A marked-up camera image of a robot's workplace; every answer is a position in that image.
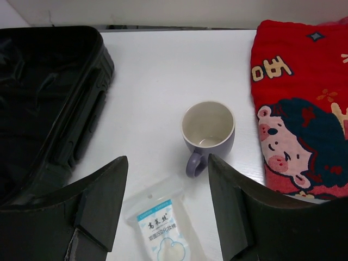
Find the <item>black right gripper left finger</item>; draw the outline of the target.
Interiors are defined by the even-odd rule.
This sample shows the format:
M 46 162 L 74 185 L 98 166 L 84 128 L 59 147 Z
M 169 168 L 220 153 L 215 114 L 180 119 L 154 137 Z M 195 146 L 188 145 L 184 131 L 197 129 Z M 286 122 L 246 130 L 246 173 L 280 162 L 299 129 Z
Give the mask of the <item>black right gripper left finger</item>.
M 1 260 L 105 260 L 127 172 L 128 159 L 121 156 L 27 204 L 1 207 Z

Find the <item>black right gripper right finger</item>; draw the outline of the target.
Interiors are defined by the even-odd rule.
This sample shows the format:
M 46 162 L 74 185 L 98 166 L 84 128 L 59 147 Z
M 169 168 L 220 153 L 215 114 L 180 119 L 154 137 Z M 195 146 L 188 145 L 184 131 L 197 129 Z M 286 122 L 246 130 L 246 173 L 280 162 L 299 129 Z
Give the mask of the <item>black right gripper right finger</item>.
M 213 154 L 208 174 L 224 260 L 347 260 L 347 198 L 286 196 Z

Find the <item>cotton pads plastic pouch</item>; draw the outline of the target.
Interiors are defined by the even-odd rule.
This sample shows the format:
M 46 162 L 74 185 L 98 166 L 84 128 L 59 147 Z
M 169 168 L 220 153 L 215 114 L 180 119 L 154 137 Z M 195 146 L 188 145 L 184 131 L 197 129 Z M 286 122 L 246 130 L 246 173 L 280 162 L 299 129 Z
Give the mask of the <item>cotton pads plastic pouch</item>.
M 123 202 L 144 260 L 207 260 L 183 196 L 182 181 L 169 177 Z

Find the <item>purple ceramic mug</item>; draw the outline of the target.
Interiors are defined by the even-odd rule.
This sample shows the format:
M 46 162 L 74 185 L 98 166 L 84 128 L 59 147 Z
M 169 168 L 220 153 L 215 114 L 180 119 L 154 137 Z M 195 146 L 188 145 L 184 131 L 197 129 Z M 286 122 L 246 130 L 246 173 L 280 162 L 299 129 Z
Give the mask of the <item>purple ceramic mug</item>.
M 181 122 L 181 133 L 191 152 L 186 175 L 199 176 L 208 165 L 208 156 L 228 155 L 235 139 L 236 120 L 233 112 L 217 101 L 203 101 L 192 105 Z

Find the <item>black hard-shell suitcase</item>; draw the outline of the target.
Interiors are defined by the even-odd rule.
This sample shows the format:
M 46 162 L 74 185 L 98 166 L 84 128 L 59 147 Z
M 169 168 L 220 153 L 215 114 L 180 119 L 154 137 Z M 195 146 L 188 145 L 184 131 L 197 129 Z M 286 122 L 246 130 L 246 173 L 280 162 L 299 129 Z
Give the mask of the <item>black hard-shell suitcase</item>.
M 114 62 L 94 27 L 1 30 L 1 205 L 66 184 L 113 76 Z

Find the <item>red cartoon towel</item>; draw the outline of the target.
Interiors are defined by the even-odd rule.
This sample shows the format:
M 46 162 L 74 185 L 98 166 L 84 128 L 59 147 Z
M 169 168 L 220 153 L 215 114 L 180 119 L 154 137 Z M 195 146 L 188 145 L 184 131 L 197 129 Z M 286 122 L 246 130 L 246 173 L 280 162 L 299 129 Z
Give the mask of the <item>red cartoon towel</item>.
M 347 196 L 347 20 L 263 21 L 250 64 L 266 186 L 321 200 Z

